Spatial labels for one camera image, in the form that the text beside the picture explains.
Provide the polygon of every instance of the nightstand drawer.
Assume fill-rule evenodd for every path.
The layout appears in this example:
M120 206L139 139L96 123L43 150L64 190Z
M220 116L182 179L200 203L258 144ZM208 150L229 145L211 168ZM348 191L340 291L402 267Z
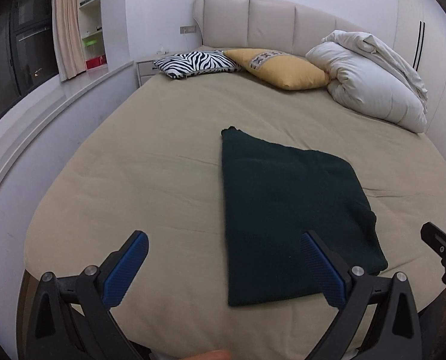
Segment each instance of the nightstand drawer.
M152 76L158 73L158 68L154 66L153 61L138 62L138 72L140 76Z
M141 76L140 77L140 86L143 86L143 84L148 81L153 76Z

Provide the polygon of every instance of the cream leather headboard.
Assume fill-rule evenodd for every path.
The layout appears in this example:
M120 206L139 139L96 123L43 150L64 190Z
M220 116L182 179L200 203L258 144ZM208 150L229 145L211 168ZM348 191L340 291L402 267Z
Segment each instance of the cream leather headboard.
M283 0L195 0L203 44L249 47L304 56L334 30L359 26L317 9Z

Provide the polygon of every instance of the shelf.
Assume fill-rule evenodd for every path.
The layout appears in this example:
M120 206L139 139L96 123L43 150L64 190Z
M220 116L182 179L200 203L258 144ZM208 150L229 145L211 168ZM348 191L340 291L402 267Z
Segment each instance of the shelf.
M83 5L80 5L80 9L82 8L88 8L88 7L95 7L100 4L100 0L90 0L87 3L84 3Z
M81 40L83 41L83 40L85 40L85 39L87 39L87 38L89 38L89 37L92 37L93 35L96 35L96 34L99 34L99 33L102 33L102 32L103 32L103 29L98 30L98 31L95 31L95 32L92 32L92 33L90 33L89 35L83 36L83 37L81 38Z
M108 64L100 64L99 66L95 66L95 67L91 67L89 69L86 69L86 71L90 71L93 72L97 69L101 69L101 68L108 68Z

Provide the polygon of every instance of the beige bed sheet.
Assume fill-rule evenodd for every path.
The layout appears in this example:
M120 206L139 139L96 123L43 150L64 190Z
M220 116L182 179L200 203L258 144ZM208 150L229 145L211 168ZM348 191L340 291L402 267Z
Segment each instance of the beige bed sheet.
M41 201L28 271L78 274L141 229L148 257L112 310L129 339L177 357L218 348L236 360L306 356L336 314L322 295L227 306L220 131L229 126L349 161L378 219L384 275L404 271L419 310L443 290L439 258L419 237L426 221L446 227L446 163L428 138L347 110L325 90L278 91L247 73L160 74L131 95Z

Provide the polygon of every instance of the folded towel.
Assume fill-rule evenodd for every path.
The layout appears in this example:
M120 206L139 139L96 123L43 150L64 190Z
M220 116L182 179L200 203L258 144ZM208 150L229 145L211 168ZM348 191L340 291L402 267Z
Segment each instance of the folded towel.
M376 216L349 163L234 127L221 136L230 306L319 292L300 251L308 230L349 266L372 274L388 267Z

